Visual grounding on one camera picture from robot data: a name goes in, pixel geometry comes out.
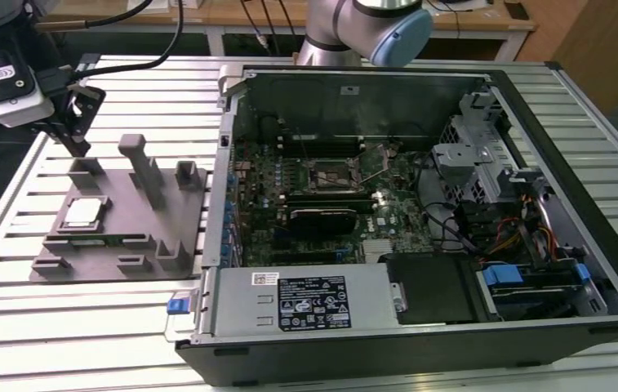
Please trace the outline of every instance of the power supply label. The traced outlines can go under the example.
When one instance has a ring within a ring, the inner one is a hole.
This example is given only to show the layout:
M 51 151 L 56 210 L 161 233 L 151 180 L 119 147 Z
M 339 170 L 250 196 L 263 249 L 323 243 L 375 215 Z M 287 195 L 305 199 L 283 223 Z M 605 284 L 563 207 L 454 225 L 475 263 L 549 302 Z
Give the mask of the power supply label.
M 345 276 L 279 279 L 277 291 L 285 332 L 353 327 Z

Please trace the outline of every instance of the blue tab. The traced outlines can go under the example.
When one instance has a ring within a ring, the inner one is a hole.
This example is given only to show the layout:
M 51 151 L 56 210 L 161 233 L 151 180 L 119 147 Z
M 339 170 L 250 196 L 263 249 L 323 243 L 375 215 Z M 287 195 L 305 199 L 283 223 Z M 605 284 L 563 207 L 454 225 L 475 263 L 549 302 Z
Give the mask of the blue tab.
M 190 298 L 174 298 L 166 306 L 169 314 L 190 314 Z
M 523 283 L 522 274 L 517 265 L 491 265 L 483 270 L 485 282 L 489 286 L 498 283 Z
M 590 270 L 587 269 L 587 266 L 585 264 L 577 264 L 574 266 L 575 270 L 578 271 L 578 275 L 579 275 L 579 280 L 582 280 L 582 282 L 586 282 L 591 279 L 591 275 L 590 275 Z

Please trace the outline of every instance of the aluminum extrusion table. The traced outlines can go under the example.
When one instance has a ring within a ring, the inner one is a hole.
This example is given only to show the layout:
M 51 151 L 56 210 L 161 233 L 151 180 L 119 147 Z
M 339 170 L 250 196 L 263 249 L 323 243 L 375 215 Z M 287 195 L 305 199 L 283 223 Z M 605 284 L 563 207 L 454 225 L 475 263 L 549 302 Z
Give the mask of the aluminum extrusion table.
M 91 66 L 151 59 L 103 56 Z M 117 142 L 123 133 L 137 132 L 146 135 L 146 153 L 158 157 L 161 167 L 174 167 L 179 158 L 194 158 L 211 170 L 221 120 L 221 66 L 289 62 L 175 57 L 154 70 L 92 78 L 87 83 L 108 95 L 88 132 L 88 155 L 100 158 L 104 168 L 126 167 Z M 618 133 L 567 75 L 542 64 L 422 61 L 411 66 L 507 71 L 618 232 Z M 519 133 L 513 136 L 533 163 Z M 31 259 L 39 254 L 71 184 L 64 175 L 68 165 L 66 149 L 40 135 L 0 200 L 0 390 L 218 390 L 205 384 L 165 338 L 178 328 L 166 322 L 167 300 L 194 288 L 195 281 L 59 285 L 28 281 Z M 591 348 L 550 366 L 267 385 L 262 390 L 413 391 L 457 386 L 490 391 L 618 390 L 618 343 Z

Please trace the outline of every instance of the yellow wire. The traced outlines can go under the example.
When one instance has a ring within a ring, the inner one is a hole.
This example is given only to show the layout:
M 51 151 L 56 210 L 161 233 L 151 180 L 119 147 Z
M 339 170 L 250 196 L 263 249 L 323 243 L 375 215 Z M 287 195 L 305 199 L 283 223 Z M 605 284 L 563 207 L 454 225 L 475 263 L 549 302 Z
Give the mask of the yellow wire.
M 506 240 L 503 243 L 501 243 L 501 244 L 495 247 L 495 249 L 493 249 L 493 250 L 490 251 L 490 254 L 493 254 L 493 253 L 495 253 L 497 251 L 499 251 L 499 250 L 505 249 L 506 247 L 509 247 L 517 239 L 519 239 L 519 233 L 517 233 L 517 234 L 513 235 L 510 238 L 507 238 L 507 240 Z

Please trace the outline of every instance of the blue connector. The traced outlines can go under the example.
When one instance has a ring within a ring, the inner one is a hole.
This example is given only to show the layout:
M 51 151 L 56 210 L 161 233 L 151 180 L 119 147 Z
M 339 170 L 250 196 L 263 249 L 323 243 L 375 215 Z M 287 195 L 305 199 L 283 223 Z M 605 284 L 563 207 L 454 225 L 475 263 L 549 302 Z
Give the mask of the blue connector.
M 578 271 L 579 280 L 582 281 L 582 283 L 591 280 L 590 270 L 587 269 L 587 266 L 585 264 L 578 263 L 574 266 L 574 269 L 575 271 Z
M 342 249 L 335 249 L 335 260 L 342 261 L 342 259 L 345 259 L 349 253 L 350 249 L 347 249 L 346 247 Z
M 190 314 L 190 298 L 174 298 L 166 306 L 169 314 Z
M 522 274 L 517 265 L 499 264 L 483 269 L 485 282 L 489 286 L 505 283 L 523 283 Z

